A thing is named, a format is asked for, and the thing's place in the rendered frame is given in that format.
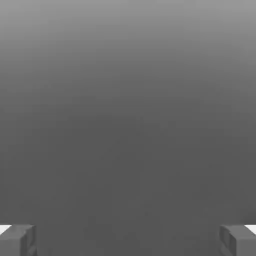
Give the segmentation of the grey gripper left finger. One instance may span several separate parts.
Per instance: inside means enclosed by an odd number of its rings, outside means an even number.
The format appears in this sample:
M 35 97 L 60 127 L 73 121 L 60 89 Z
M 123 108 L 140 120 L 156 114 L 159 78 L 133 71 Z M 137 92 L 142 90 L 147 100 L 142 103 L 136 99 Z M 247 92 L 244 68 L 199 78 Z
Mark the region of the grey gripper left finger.
M 38 256 L 37 226 L 12 224 L 0 232 L 0 256 Z

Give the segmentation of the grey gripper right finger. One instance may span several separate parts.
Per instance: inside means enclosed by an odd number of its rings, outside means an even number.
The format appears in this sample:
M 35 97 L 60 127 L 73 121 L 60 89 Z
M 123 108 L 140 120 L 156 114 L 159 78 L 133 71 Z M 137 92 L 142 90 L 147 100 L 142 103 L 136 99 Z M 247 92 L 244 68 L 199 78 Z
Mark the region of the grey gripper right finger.
M 219 256 L 256 256 L 256 224 L 221 225 Z

